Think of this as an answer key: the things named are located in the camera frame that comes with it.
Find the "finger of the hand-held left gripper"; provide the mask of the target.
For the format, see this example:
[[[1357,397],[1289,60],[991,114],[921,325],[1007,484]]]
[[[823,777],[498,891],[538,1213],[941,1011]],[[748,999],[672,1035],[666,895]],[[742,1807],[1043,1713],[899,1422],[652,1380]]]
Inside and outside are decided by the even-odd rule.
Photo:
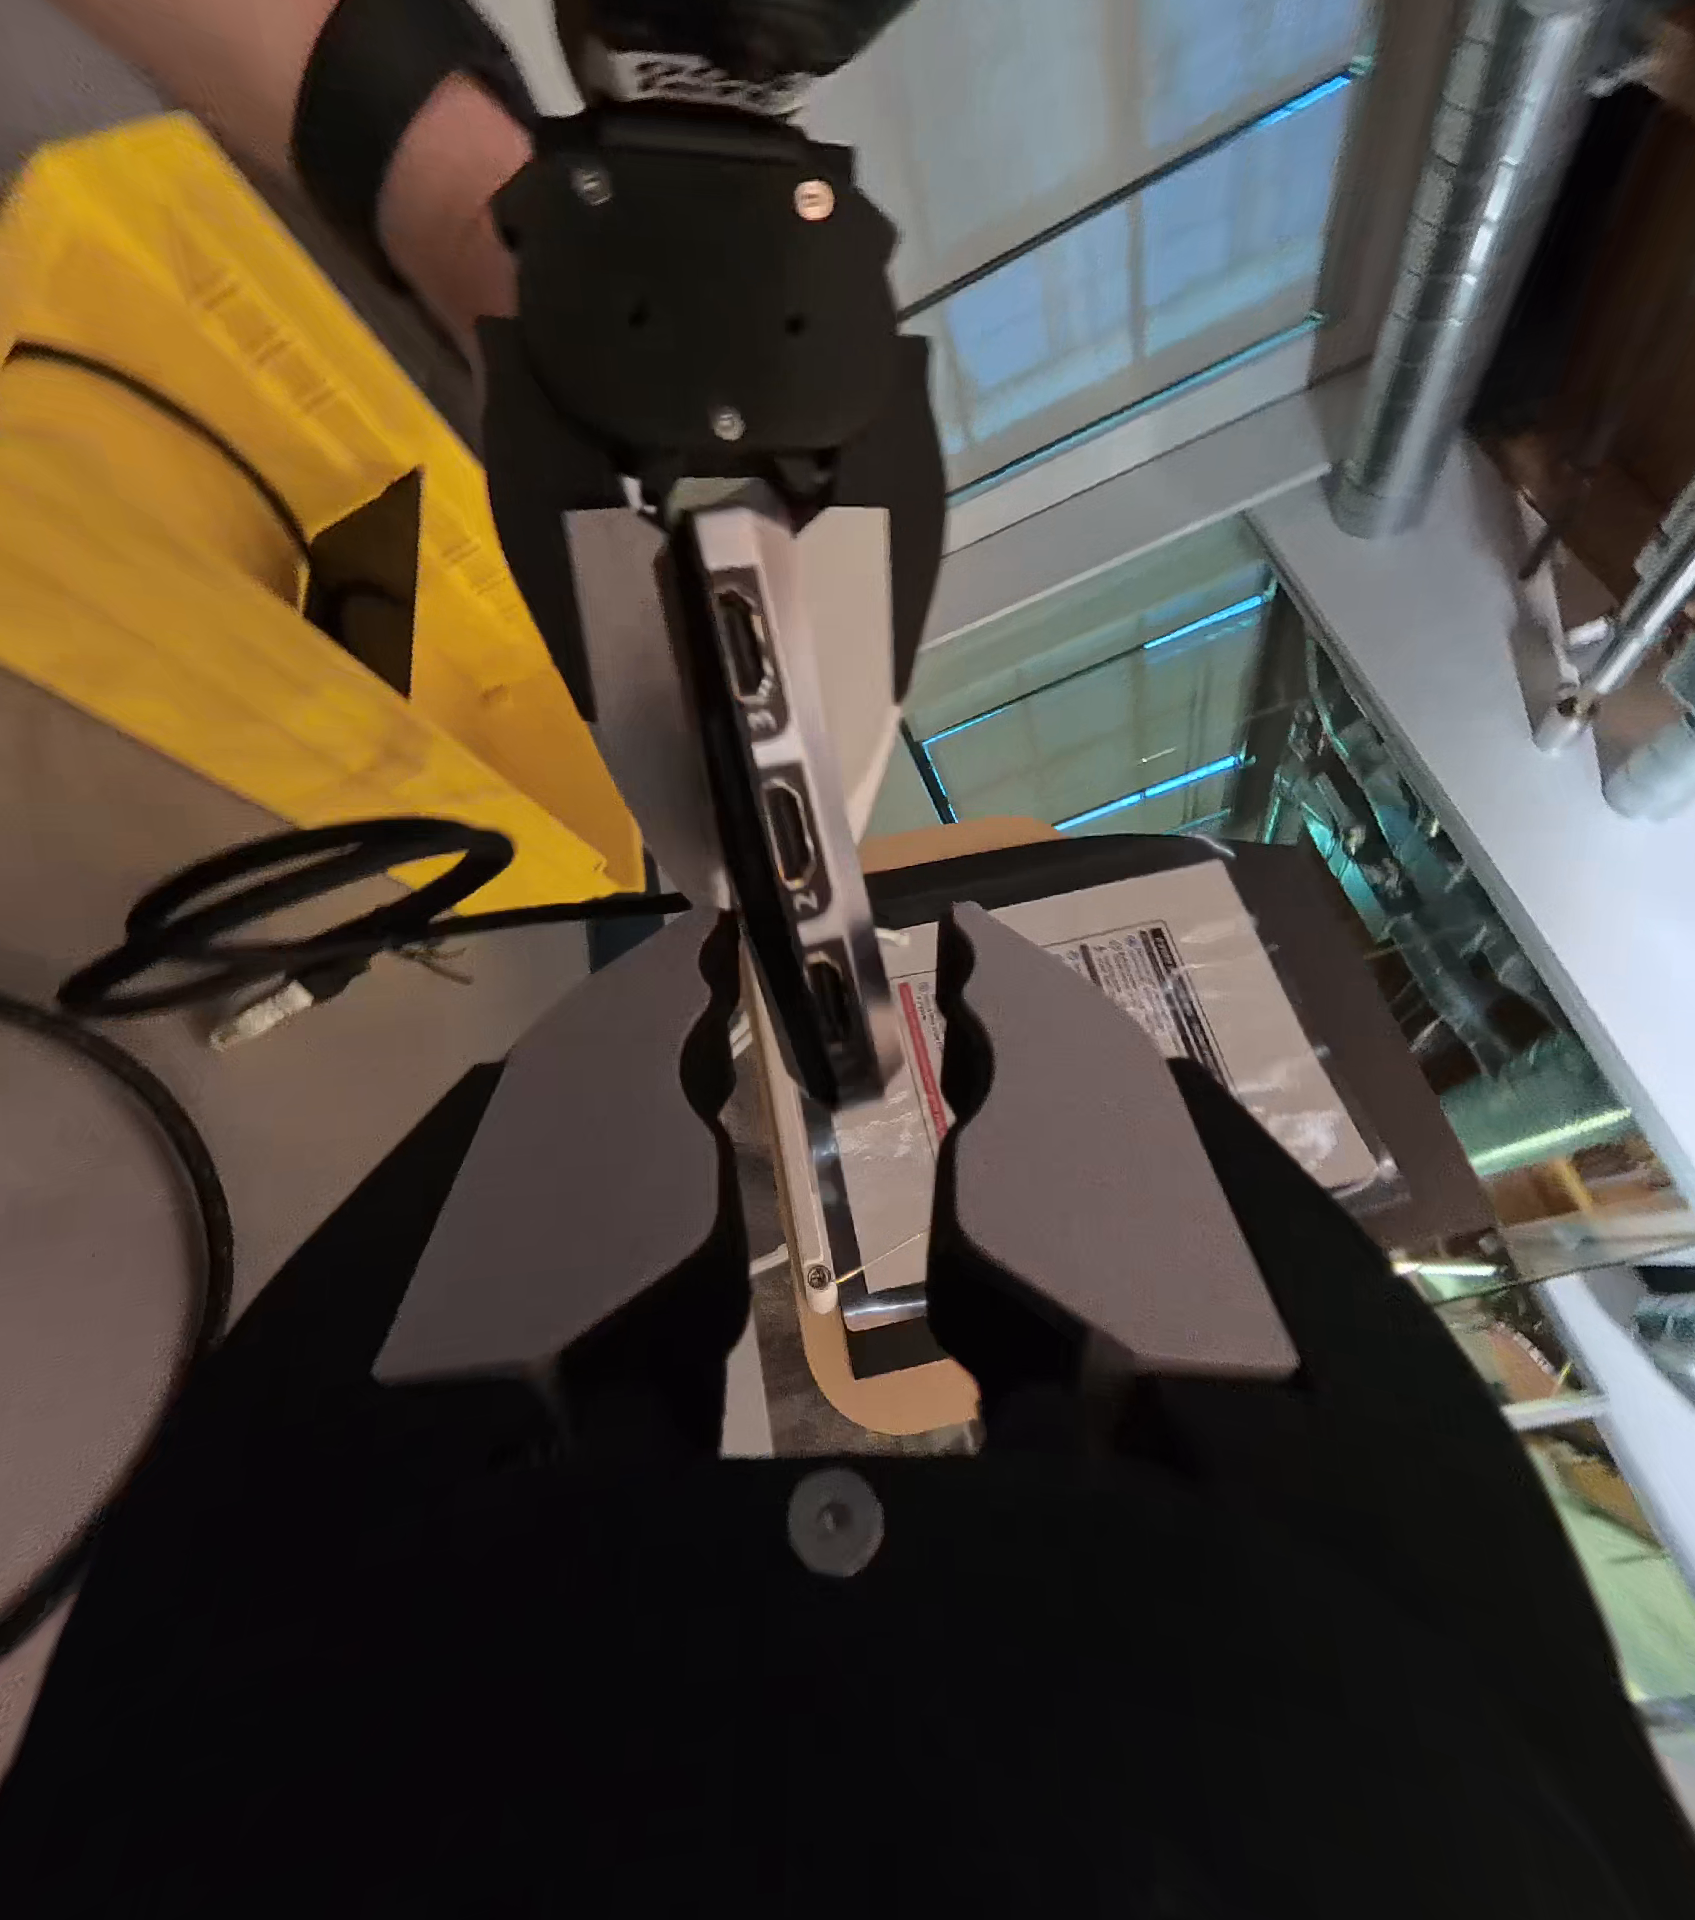
[[[871,819],[901,731],[889,516],[831,506],[795,541],[819,706],[851,819]]]
[[[668,629],[668,539],[624,506],[564,519],[596,747],[660,877],[734,906],[690,680]]]

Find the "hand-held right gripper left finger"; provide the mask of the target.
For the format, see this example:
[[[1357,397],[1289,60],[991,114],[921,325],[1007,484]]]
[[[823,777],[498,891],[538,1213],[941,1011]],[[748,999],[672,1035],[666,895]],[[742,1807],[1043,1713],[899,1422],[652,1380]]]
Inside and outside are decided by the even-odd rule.
[[[524,1383],[578,1449],[720,1457],[752,1312],[724,1110],[736,918],[692,910],[508,1054],[376,1359],[386,1387]]]

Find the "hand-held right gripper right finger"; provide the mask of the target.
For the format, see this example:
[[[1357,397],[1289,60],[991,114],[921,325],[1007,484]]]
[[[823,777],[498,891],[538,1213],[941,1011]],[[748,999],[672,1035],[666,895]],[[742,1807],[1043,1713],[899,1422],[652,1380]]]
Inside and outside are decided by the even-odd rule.
[[[985,1453],[1097,1453],[1163,1380],[1289,1387],[1299,1354],[1173,1067],[977,904],[939,924],[929,1324]]]

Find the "black hdmi hub box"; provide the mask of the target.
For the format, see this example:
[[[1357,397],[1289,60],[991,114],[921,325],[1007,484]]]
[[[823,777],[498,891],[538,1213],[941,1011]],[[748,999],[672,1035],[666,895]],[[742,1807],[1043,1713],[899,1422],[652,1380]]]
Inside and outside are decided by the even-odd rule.
[[[750,487],[678,516],[666,560],[668,631],[720,874],[789,1075],[831,1112],[875,1102],[903,1044],[827,728],[795,527]]]

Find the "yellow plastic bin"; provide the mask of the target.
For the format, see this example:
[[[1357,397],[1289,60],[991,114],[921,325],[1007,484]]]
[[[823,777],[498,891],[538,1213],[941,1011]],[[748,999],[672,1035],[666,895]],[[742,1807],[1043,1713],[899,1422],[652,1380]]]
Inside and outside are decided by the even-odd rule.
[[[184,114],[0,197],[0,669],[296,828],[504,834],[476,908],[644,877],[476,454]]]

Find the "person's left hand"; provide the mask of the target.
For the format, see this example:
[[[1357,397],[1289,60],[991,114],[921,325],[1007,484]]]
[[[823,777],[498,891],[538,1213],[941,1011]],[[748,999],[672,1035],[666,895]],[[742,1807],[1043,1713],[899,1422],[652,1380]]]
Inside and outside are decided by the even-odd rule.
[[[530,131],[480,82],[444,79],[406,128],[380,189],[394,274],[482,381],[480,327],[520,304],[520,271],[494,198],[534,161]]]

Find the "white instruction sheet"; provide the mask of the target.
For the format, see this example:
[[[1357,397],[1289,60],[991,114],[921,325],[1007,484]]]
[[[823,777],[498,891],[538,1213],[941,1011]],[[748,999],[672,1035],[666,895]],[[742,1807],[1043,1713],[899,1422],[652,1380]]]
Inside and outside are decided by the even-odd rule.
[[[835,1120],[839,1180],[857,1218],[923,1231],[933,1164],[953,1114],[939,1069],[945,1026],[935,997],[939,921],[981,904],[977,878],[923,881],[881,906],[881,945],[903,1069],[875,1106]],[[1339,1196],[1391,1175],[1307,1035],[1225,865],[1111,877],[1027,893],[993,885],[987,908],[1119,1007],[1165,1058],[1193,1058],[1321,1188]]]

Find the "large window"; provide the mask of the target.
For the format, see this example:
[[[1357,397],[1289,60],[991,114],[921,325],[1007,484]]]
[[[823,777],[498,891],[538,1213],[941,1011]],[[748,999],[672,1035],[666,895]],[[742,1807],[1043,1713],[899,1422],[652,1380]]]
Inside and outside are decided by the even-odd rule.
[[[899,234],[953,496],[1327,322],[1377,12],[923,3],[813,85]]]

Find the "thin metal pipe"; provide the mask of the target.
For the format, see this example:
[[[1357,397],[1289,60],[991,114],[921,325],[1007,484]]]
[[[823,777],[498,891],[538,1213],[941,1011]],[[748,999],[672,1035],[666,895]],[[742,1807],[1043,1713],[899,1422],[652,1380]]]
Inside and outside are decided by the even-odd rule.
[[[1533,724],[1533,745],[1559,754],[1593,724],[1617,692],[1667,637],[1675,616],[1695,602],[1695,506],[1677,514],[1637,571],[1635,586],[1605,627],[1603,642],[1575,684],[1565,684]]]

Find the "silver spiral duct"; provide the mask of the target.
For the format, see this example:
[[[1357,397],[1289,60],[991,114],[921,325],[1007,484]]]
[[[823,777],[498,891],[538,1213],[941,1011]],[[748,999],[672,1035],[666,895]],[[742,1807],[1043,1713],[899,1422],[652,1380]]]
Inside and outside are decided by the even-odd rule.
[[[1327,488],[1353,541],[1403,537],[1433,501],[1579,143],[1609,12],[1461,15],[1361,415]]]

